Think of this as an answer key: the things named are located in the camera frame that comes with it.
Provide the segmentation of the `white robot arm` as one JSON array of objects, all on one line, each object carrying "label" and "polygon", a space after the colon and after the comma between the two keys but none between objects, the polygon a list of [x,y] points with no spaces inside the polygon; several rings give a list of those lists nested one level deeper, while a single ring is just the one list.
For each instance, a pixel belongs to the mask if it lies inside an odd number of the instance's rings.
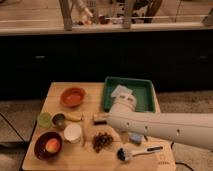
[{"label": "white robot arm", "polygon": [[114,129],[213,151],[213,114],[136,112],[136,98],[120,93],[107,113]]}]

